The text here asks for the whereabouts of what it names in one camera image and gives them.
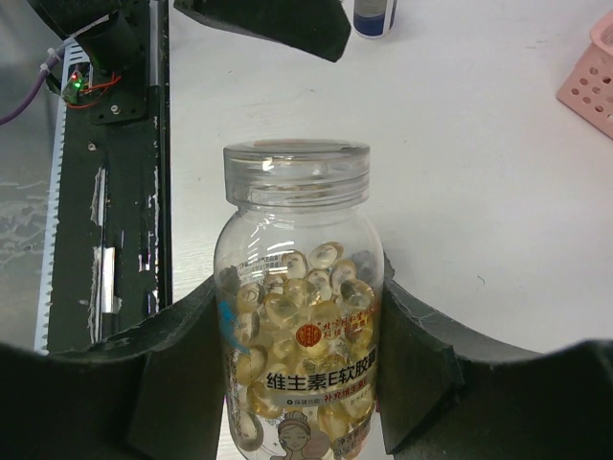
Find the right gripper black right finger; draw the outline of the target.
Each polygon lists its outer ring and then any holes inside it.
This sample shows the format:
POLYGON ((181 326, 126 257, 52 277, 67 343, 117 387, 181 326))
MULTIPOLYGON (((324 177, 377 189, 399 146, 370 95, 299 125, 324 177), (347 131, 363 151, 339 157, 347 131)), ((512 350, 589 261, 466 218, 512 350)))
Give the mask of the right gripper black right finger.
POLYGON ((384 269, 377 353, 386 451, 396 459, 608 459, 612 344, 538 354, 475 332, 384 269))

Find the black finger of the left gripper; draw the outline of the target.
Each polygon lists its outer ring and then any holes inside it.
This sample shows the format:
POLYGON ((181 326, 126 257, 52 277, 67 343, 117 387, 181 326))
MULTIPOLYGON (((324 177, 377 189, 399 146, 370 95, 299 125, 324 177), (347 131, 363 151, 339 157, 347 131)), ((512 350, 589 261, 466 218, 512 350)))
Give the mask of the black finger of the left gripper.
POLYGON ((330 62, 343 56, 352 31, 336 0, 192 0, 173 6, 204 26, 280 43, 330 62))

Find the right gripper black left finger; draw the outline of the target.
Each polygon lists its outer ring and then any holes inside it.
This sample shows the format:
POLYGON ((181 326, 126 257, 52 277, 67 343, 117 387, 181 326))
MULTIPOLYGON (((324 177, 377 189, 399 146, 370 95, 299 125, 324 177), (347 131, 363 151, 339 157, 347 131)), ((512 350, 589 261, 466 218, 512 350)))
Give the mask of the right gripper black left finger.
POLYGON ((224 383, 215 284, 83 351, 1 348, 5 459, 213 459, 224 383))

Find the white bottle cap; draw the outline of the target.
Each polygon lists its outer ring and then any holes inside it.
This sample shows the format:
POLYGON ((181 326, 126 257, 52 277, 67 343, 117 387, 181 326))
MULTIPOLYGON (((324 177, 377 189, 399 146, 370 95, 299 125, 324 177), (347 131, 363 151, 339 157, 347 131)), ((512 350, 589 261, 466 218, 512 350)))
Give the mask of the white bottle cap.
POLYGON ((394 26, 397 0, 354 0, 353 27, 369 38, 385 36, 394 26))

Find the glass pill bottle yellow pills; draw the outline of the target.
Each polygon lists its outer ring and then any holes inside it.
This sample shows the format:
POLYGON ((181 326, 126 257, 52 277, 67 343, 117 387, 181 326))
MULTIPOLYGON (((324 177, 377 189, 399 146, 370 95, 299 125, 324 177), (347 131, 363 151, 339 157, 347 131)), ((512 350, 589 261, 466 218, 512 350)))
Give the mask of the glass pill bottle yellow pills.
POLYGON ((354 459, 376 403, 384 253, 361 206, 370 150, 223 152, 235 207, 214 255, 229 430, 247 459, 354 459))

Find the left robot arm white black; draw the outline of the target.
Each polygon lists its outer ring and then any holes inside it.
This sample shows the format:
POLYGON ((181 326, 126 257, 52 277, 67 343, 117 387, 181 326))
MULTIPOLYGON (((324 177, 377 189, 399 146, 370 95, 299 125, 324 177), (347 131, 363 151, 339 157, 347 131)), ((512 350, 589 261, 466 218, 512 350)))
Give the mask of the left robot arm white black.
POLYGON ((150 74, 169 73, 169 12, 209 28, 280 43, 330 62, 345 52, 351 25, 339 1, 32 1, 60 38, 72 37, 104 72, 146 59, 150 74))

